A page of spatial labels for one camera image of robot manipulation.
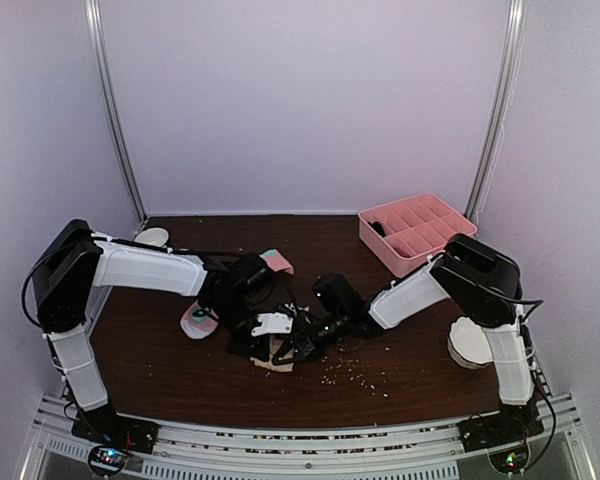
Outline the striped beige maroon sock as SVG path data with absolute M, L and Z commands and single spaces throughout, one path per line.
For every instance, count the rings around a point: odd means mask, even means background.
M 294 371 L 295 362 L 293 361 L 293 351 L 283 352 L 281 350 L 284 341 L 276 338 L 273 335 L 268 337 L 269 340 L 269 359 L 266 361 L 251 357 L 251 363 L 260 369 L 268 372 L 287 374 Z

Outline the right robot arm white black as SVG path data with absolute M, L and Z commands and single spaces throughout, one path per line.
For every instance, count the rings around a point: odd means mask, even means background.
M 541 303 L 523 299 L 520 269 L 513 259 L 456 234 L 439 253 L 370 300 L 363 299 L 341 274 L 319 278 L 312 291 L 325 317 L 288 335 L 272 355 L 274 365 L 313 360 L 346 335 L 375 338 L 450 299 L 482 330 L 492 354 L 501 411 L 493 419 L 493 433 L 510 442 L 530 426 L 535 384 L 531 341 L 524 329 Z

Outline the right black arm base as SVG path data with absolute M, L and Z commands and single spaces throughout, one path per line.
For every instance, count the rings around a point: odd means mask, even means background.
M 522 444 L 529 437 L 542 434 L 540 419 L 523 420 L 503 413 L 472 415 L 457 425 L 465 452 L 494 449 L 508 444 Z

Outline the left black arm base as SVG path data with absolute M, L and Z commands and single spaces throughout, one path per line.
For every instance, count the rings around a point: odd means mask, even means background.
M 120 417 L 113 429 L 97 433 L 84 420 L 75 420 L 71 434 L 75 437 L 131 453 L 151 454 L 159 426 L 155 422 L 130 417 Z

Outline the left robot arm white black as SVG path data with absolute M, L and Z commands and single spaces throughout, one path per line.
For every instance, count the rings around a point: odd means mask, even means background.
M 25 277 L 20 299 L 34 294 L 24 313 L 51 346 L 58 367 L 85 414 L 86 429 L 103 444 L 117 442 L 124 424 L 100 375 L 85 330 L 95 287 L 161 291 L 193 298 L 199 316 L 224 327 L 241 355 L 267 361 L 269 338 L 289 334 L 285 313 L 256 310 L 252 297 L 271 285 L 280 255 L 174 249 L 114 238 L 70 221 Z

